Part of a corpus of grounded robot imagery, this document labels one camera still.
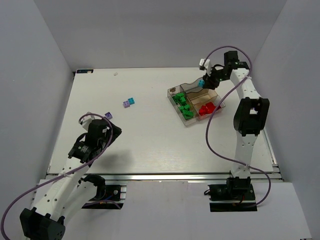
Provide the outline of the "green square lego top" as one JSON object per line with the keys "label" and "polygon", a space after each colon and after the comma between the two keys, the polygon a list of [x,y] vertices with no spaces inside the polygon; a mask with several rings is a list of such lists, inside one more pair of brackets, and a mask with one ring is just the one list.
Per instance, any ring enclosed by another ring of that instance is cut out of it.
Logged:
{"label": "green square lego top", "polygon": [[185,94],[183,92],[177,93],[173,98],[179,100],[180,98],[184,98]]}

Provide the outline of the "cyan long lego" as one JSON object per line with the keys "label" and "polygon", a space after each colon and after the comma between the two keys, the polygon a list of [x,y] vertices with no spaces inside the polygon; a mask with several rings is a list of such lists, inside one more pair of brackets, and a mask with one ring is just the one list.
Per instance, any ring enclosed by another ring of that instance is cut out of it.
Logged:
{"label": "cyan long lego", "polygon": [[203,88],[204,85],[205,85],[205,81],[204,81],[203,79],[199,80],[198,86],[201,87],[201,88]]}

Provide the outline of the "lilac square lego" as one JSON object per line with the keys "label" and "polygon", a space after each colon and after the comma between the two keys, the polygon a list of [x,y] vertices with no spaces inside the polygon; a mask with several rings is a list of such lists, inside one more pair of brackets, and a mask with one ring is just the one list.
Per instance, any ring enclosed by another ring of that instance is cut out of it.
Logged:
{"label": "lilac square lego", "polygon": [[130,107],[130,103],[129,103],[128,101],[124,101],[124,102],[123,102],[123,107],[124,107],[124,108]]}

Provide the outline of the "red brick lego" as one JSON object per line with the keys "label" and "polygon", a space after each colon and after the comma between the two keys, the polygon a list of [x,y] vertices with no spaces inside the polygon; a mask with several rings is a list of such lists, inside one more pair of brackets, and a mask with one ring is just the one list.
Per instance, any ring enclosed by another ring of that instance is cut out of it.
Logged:
{"label": "red brick lego", "polygon": [[198,111],[198,114],[200,116],[207,115],[208,113],[209,113],[209,109],[205,105],[203,105]]}
{"label": "red brick lego", "polygon": [[205,104],[205,106],[209,109],[208,114],[212,114],[213,111],[215,110],[216,106],[212,102],[208,102]]}

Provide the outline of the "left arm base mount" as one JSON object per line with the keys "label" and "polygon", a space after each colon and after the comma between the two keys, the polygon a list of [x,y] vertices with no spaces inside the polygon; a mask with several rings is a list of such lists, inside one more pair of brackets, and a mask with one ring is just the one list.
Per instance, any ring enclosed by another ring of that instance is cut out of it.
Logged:
{"label": "left arm base mount", "polygon": [[78,183],[90,182],[96,188],[96,195],[89,200],[83,209],[121,210],[124,205],[126,186],[108,184],[106,180],[97,174],[88,174],[82,177]]}

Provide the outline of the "cyan small lego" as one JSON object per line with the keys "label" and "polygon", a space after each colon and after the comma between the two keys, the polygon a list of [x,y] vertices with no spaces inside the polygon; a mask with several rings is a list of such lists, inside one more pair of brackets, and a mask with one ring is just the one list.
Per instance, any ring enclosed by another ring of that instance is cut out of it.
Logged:
{"label": "cyan small lego", "polygon": [[133,105],[135,103],[135,100],[134,100],[133,97],[131,97],[131,98],[128,99],[128,102],[129,102],[130,105]]}

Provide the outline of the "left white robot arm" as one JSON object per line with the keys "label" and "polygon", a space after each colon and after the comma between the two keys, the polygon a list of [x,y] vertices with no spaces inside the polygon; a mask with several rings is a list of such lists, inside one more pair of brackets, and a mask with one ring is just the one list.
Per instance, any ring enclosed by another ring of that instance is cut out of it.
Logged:
{"label": "left white robot arm", "polygon": [[90,200],[105,195],[105,179],[97,174],[86,174],[96,160],[122,129],[106,119],[92,119],[84,125],[81,134],[68,153],[59,179],[32,207],[19,216],[25,237],[31,240],[60,240],[67,222]]}

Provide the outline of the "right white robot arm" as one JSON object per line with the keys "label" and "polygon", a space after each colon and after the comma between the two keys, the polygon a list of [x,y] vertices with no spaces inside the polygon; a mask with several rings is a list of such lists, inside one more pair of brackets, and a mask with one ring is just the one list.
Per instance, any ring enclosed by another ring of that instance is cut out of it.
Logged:
{"label": "right white robot arm", "polygon": [[261,97],[251,79],[252,62],[240,61],[236,50],[224,53],[224,64],[216,69],[208,58],[201,59],[199,68],[205,70],[203,76],[205,89],[216,89],[220,82],[230,80],[239,97],[239,105],[233,118],[236,131],[236,150],[233,159],[220,158],[233,163],[231,176],[227,178],[229,189],[246,190],[251,184],[251,161],[255,142],[264,129],[270,101]]}

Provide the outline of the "purple square lego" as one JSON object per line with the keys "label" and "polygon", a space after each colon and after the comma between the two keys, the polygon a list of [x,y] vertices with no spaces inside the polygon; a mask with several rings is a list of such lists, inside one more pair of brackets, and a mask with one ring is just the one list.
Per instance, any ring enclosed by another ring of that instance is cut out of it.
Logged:
{"label": "purple square lego", "polygon": [[110,119],[113,118],[113,116],[112,116],[112,114],[111,114],[110,112],[105,113],[104,116],[105,116],[108,120],[110,120]]}

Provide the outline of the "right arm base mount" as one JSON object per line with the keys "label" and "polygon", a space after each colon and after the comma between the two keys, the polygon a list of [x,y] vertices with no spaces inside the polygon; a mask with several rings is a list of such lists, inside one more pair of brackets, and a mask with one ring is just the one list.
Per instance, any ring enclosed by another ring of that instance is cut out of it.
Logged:
{"label": "right arm base mount", "polygon": [[257,212],[254,188],[229,193],[226,184],[210,184],[203,193],[209,197],[209,207],[212,213]]}

